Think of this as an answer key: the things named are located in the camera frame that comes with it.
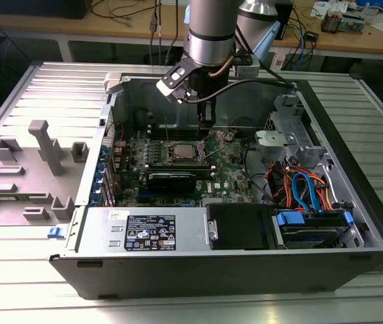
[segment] metal bracket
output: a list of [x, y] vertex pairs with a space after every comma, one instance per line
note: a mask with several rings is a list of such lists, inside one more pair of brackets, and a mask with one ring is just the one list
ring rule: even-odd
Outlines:
[[208, 237], [211, 241], [218, 240], [218, 232], [217, 232], [217, 222], [216, 220], [208, 221]]

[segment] workbench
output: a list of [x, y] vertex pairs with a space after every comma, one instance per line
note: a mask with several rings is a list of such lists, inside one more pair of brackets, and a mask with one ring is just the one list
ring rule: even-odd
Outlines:
[[[31, 143], [31, 135], [22, 128], [34, 118], [43, 118], [56, 129], [62, 147], [70, 147], [76, 138], [91, 144], [97, 115], [106, 102], [105, 77], [127, 68], [136, 65], [45, 62], [30, 66], [0, 108], [0, 136]], [[162, 75], [167, 69], [152, 71]], [[264, 72], [261, 76], [269, 77]], [[362, 80], [347, 74], [281, 72], [281, 76], [307, 81], [312, 87], [383, 202], [383, 104], [376, 95]], [[89, 106], [80, 111], [91, 115], [73, 108]], [[84, 300], [47, 261], [50, 253], [65, 245], [64, 240], [47, 239], [50, 227], [0, 226], [0, 323], [42, 324], [59, 319], [98, 324], [383, 323], [383, 273], [376, 272], [361, 275], [335, 292]]]
[[[111, 7], [115, 4], [132, 3], [130, 0], [110, 0]], [[327, 34], [320, 32], [321, 20], [310, 18], [313, 0], [295, 0], [299, 19], [311, 31], [320, 34], [314, 55], [334, 57], [354, 57], [363, 59], [383, 59], [383, 32], [366, 26], [362, 34], [337, 33]], [[123, 9], [121, 13], [127, 14], [139, 9], [150, 7], [150, 1], [144, 1], [132, 8]], [[97, 6], [96, 12], [107, 15], [106, 4]], [[176, 46], [182, 46], [184, 38], [184, 13], [185, 7], [179, 8], [179, 37]], [[82, 20], [68, 20], [63, 18], [46, 18], [35, 16], [9, 16], [0, 15], [0, 27], [12, 37], [43, 38], [58, 42], [61, 56], [64, 61], [73, 61], [73, 53], [69, 47], [71, 41], [102, 42], [102, 43], [127, 43], [149, 44], [149, 21], [152, 10], [143, 11], [133, 16], [132, 27], [118, 23], [108, 18], [101, 18], [88, 12]], [[175, 37], [175, 6], [162, 6], [163, 45], [170, 45]], [[276, 40], [271, 48], [275, 52], [273, 67], [280, 67], [287, 54], [294, 52], [298, 47], [298, 40], [288, 28], [283, 40]]]

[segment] metal slotted surface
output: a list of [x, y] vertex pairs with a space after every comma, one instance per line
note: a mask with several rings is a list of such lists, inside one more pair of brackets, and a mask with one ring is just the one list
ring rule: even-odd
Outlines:
[[46, 66], [32, 67], [21, 91], [5, 107], [0, 120], [0, 137], [16, 138], [22, 147], [38, 147], [28, 133], [33, 119], [48, 121], [48, 133], [61, 148], [71, 148], [74, 142], [91, 146], [102, 106], [107, 101], [103, 87], [106, 72], [64, 71]]
[[345, 78], [309, 83], [383, 202], [383, 104], [364, 82]]
[[[50, 100], [49, 94], [53, 93], [57, 96], [57, 99], [53, 100], [71, 98], [68, 94], [72, 94], [77, 101], [83, 98], [90, 102], [103, 101], [102, 74], [127, 68], [120, 68], [118, 65], [44, 64], [36, 73], [38, 84], [32, 82], [18, 100]], [[383, 169], [379, 167], [383, 167], [383, 115], [376, 107], [373, 108], [371, 100], [360, 85], [342, 74], [285, 72], [283, 76], [310, 80], [342, 136], [350, 139], [347, 144], [361, 167], [369, 168], [367, 176], [382, 198]], [[68, 80], [70, 85], [49, 83], [47, 80], [49, 78], [70, 79]], [[98, 83], [77, 82], [84, 80]], [[350, 111], [351, 114], [347, 115], [345, 111]], [[52, 126], [54, 121], [58, 127], [69, 125], [68, 121], [67, 123], [64, 121], [64, 115], [58, 117], [61, 118], [52, 119], [53, 123], [50, 123]], [[83, 118], [82, 115], [66, 118], [75, 118], [73, 122], [76, 123], [78, 121], [83, 123], [84, 120], [90, 122], [86, 118], [91, 119], [91, 117]], [[22, 126], [19, 123], [23, 121], [16, 119], [13, 125]], [[371, 130], [371, 135], [374, 136], [381, 134], [381, 137], [375, 137], [381, 141], [370, 142], [367, 141], [369, 139], [367, 136], [351, 135], [368, 134], [367, 130]], [[85, 323], [98, 324], [383, 323], [383, 273], [368, 273], [355, 278], [335, 292], [319, 294], [123, 301], [84, 300], [46, 261], [46, 257], [52, 251], [57, 252], [59, 247], [65, 244], [64, 241], [48, 241], [46, 236], [49, 228], [48, 226], [0, 227], [0, 322], [52, 323], [53, 319], [61, 319], [64, 323], [84, 320]]]

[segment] warning label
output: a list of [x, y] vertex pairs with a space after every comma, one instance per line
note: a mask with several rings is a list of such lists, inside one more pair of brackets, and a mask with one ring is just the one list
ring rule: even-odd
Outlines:
[[175, 215], [130, 215], [124, 248], [127, 251], [172, 251], [176, 249]]

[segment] connector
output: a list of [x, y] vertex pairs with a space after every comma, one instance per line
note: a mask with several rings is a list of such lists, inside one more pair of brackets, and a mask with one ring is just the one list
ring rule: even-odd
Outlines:
[[60, 227], [52, 227], [49, 230], [48, 238], [64, 238], [63, 229]]
[[157, 16], [153, 14], [150, 21], [150, 32], [151, 34], [154, 34], [156, 31], [157, 31]]
[[299, 211], [281, 211], [277, 215], [277, 222], [279, 226], [305, 224], [304, 216]]

